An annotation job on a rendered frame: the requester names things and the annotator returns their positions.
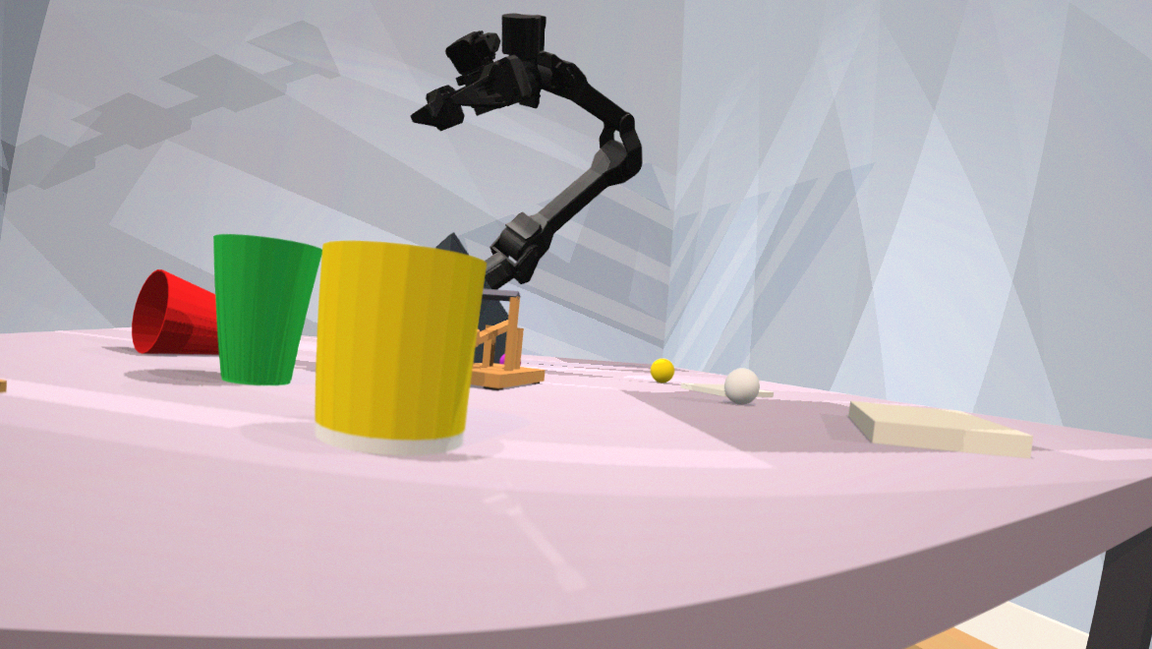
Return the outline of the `yellow ball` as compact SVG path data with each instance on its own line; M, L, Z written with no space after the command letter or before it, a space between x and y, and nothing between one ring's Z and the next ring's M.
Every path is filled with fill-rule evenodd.
M652 364L650 373L655 382L667 383L670 382L674 371L674 367L672 367L669 361L660 359Z

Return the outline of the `white ball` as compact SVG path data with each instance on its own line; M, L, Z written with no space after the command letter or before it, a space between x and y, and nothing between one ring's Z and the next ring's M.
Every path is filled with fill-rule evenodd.
M725 395L734 403L751 403L761 390L761 384L753 371L738 369L732 371L723 382Z

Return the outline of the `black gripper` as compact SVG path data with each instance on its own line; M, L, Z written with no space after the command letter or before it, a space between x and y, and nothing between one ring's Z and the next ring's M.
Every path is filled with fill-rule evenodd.
M446 130L455 124L463 123L464 113L462 106L471 106L476 116L488 111L517 104L530 99L532 89L529 85L528 76L521 59L514 54L503 56L497 62L491 62L484 70L465 78L464 88L440 86L433 89L425 96L427 105L410 115L414 123L425 123L435 126L438 130Z

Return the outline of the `green cup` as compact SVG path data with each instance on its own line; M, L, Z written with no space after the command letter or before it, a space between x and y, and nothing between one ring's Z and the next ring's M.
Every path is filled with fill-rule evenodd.
M213 241L222 380L291 384L323 249L242 234Z

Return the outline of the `yellow cup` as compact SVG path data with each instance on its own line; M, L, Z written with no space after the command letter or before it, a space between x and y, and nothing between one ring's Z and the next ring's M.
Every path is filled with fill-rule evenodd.
M323 243L317 439L394 456L461 447L485 274L462 252Z

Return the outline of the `red cone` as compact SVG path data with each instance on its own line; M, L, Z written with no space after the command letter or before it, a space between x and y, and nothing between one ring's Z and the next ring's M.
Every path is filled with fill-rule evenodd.
M132 344L142 354L219 355L215 294L156 270L135 304Z

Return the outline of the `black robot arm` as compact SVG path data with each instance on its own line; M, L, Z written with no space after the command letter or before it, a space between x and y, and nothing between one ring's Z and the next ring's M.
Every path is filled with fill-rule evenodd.
M541 255L550 249L558 228L586 207L605 187L624 184L638 174L643 163L632 114L622 111L620 105L590 86L588 76L579 71L578 66L545 51L547 18L514 13L502 15L501 22L502 52L521 59L532 89L530 99L520 101L520 105L538 108L541 96L539 92L546 89L588 110L605 127L599 136L599 151L594 154L591 168L537 214L520 212L513 221L506 222L506 229L491 243L491 257L484 261L487 262L485 280L491 289L500 288L513 278L520 285L529 282ZM446 48L450 63L462 75L455 78L458 86L465 85L463 80L471 78L493 62L491 60L495 59L499 44L500 38L495 32L484 33L482 30L465 33ZM623 144L614 139L615 130L620 133ZM510 261L509 256L517 263Z

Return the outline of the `white flat square panel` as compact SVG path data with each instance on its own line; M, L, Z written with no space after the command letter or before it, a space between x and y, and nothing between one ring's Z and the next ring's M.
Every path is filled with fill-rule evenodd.
M692 383L692 384L691 383L681 383L681 385L679 386L679 388L689 388L689 390L694 390L694 392L705 392L705 393L715 394L715 395L720 395L720 397L727 397L727 395L725 395L723 385L721 385L721 383L713 383L713 385L703 385L702 383ZM759 390L759 393L758 393L757 397L775 397L775 393L774 392L768 392L767 390Z

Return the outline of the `beige flat block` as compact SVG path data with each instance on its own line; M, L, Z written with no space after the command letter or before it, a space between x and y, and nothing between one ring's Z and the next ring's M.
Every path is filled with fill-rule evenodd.
M956 410L850 401L848 417L879 445L1030 459L1033 436Z

